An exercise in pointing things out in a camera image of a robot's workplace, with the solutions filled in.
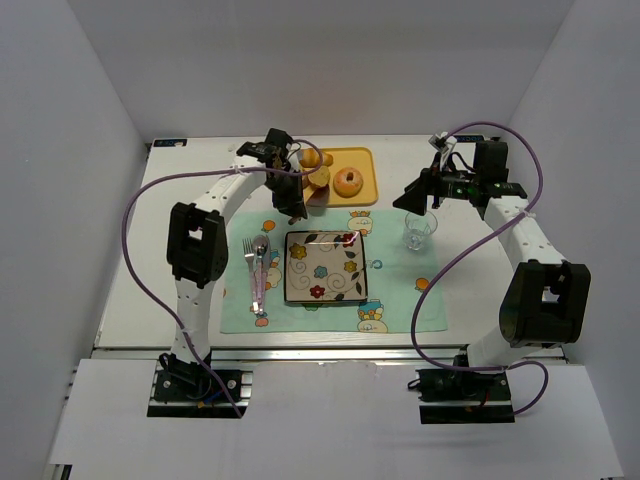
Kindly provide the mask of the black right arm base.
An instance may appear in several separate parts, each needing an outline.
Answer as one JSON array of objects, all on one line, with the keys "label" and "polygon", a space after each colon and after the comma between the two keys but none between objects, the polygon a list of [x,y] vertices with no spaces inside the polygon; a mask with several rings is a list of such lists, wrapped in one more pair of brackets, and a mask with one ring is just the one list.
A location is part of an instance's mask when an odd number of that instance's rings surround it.
[{"label": "black right arm base", "polygon": [[431,368],[407,384],[418,394],[422,424],[506,424],[515,415],[506,373]]}]

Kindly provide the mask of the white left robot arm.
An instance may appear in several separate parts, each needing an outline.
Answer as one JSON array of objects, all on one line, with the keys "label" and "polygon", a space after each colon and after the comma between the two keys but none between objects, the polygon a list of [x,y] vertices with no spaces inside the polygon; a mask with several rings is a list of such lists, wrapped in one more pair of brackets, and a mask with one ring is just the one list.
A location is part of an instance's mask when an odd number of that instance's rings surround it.
[{"label": "white left robot arm", "polygon": [[167,261],[177,290],[176,328],[171,354],[195,364],[210,354],[208,323],[215,282],[228,263],[226,227],[258,188],[272,192],[272,205],[291,218],[308,217],[302,176],[288,159],[293,138],[272,128],[261,142],[246,142],[236,152],[238,171],[224,174],[190,204],[171,210]]}]

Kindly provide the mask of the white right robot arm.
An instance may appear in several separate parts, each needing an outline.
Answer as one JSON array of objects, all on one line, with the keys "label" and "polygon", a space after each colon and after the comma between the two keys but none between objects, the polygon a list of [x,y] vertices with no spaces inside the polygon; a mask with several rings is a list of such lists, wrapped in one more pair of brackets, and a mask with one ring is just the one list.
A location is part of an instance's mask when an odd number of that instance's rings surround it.
[{"label": "white right robot arm", "polygon": [[533,199],[509,181],[508,146],[480,141],[473,164],[455,166],[456,142],[434,136],[433,162],[405,187],[394,207],[424,216],[445,199],[465,200],[497,239],[513,269],[499,308],[498,324],[463,350],[465,369],[482,374],[510,367],[546,348],[578,340],[591,273],[571,263],[549,241],[532,212]]}]

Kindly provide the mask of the metal spatula wooden handle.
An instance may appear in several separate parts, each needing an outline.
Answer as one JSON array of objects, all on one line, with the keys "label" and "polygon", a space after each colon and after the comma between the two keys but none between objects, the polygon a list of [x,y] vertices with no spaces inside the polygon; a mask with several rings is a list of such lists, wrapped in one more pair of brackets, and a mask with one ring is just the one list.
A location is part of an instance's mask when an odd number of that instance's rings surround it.
[{"label": "metal spatula wooden handle", "polygon": [[294,225],[303,220],[322,216],[327,209],[329,194],[329,187],[314,189],[311,196],[305,201],[306,216],[292,217],[288,220],[288,224]]}]

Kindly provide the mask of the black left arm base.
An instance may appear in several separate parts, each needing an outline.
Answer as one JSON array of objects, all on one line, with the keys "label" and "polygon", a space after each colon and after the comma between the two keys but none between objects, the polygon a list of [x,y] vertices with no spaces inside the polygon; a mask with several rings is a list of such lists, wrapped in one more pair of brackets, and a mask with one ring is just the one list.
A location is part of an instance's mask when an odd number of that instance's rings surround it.
[{"label": "black left arm base", "polygon": [[174,354],[163,353],[156,363],[147,407],[149,418],[239,419],[245,413],[248,396],[243,388],[247,372],[238,369],[216,371],[220,383],[202,366],[185,363]]}]

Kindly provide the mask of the seeded bread slice large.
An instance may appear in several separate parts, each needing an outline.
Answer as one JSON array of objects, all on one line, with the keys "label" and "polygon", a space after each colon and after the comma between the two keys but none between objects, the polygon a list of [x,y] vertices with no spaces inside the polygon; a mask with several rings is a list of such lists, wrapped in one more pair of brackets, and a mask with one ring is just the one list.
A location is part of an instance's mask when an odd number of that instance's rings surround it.
[{"label": "seeded bread slice large", "polygon": [[305,204],[310,207],[325,207],[329,201],[330,188],[322,189],[306,188],[304,190]]}]

